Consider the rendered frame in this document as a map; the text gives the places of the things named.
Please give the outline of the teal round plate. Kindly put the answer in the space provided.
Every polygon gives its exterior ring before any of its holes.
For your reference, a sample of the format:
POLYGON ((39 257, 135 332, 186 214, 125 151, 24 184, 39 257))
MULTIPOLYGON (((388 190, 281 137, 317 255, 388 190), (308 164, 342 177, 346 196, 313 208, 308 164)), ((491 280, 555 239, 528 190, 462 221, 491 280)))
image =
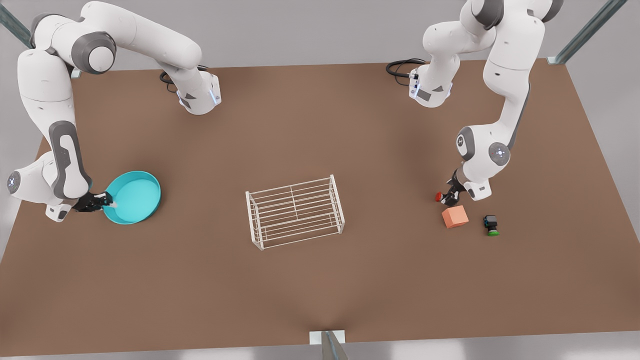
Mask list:
POLYGON ((136 224, 152 216, 162 199, 157 178, 146 171, 130 171, 115 178, 106 188, 115 207, 105 206, 105 216, 115 224, 136 224))

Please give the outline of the orange cube block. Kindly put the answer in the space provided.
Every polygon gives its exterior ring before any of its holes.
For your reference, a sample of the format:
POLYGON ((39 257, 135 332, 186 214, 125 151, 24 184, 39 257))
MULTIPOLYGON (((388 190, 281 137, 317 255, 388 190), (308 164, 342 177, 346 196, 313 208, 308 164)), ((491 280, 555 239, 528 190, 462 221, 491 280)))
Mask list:
POLYGON ((448 207, 441 214, 445 227, 448 229, 460 227, 469 222, 463 205, 448 207))

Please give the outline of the silver frame post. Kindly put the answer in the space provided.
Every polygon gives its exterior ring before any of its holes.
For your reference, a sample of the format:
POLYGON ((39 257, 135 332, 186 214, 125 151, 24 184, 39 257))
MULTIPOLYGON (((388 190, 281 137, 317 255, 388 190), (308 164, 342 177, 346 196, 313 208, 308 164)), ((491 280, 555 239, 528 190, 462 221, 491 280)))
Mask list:
POLYGON ((30 27, 27 27, 0 1, 0 25, 9 30, 28 49, 35 48, 34 34, 41 20, 52 15, 59 16, 51 12, 39 13, 32 19, 30 27))
POLYGON ((322 330, 309 332, 309 344, 321 346, 321 360, 349 360, 343 344, 346 342, 344 330, 322 330))
POLYGON ((628 0, 606 0, 579 32, 555 56, 546 58, 549 65, 565 65, 628 0))

